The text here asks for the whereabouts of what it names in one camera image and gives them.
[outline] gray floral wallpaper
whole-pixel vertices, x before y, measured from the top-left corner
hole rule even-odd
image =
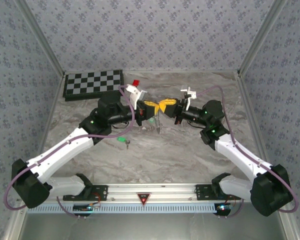
[[[269,157],[287,168],[300,198],[300,0],[284,7],[245,82]]]
[[[11,164],[36,155],[59,81],[15,2],[0,0],[0,239]]]
[[[27,0],[65,71],[238,69],[273,0]]]

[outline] gray marble surface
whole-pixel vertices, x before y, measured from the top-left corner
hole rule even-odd
[[[148,91],[144,100],[159,102],[165,98],[182,98],[182,85],[188,85],[197,93],[211,87],[222,86],[225,93],[226,110],[235,137],[248,149],[256,153],[253,137],[245,114],[242,99],[234,74],[195,73],[137,73],[124,74],[124,82],[140,80],[140,87]],[[202,107],[207,101],[221,99],[214,89],[194,100],[191,105]],[[69,135],[74,128],[97,106],[97,99],[65,102],[59,93],[53,114],[45,150]],[[174,125],[174,119],[160,114],[162,129],[157,133],[154,123],[136,123],[132,131],[124,135],[130,140],[126,144],[116,138],[104,139],[94,147],[80,153],[55,174],[67,177],[76,173],[85,174],[93,183],[189,183],[210,182],[217,175],[229,172],[244,178],[244,174],[230,160],[200,138],[200,129],[183,121]],[[113,129],[112,134],[122,129]]]

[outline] green tag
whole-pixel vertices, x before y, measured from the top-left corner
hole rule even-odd
[[[117,140],[119,141],[119,142],[126,142],[126,138],[125,137],[123,137],[123,136],[119,136],[118,138],[117,138]]]

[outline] checkerboard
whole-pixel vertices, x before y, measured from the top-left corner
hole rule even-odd
[[[118,86],[123,84],[122,70],[67,74],[63,97],[66,101],[97,99],[104,92],[119,93]]]

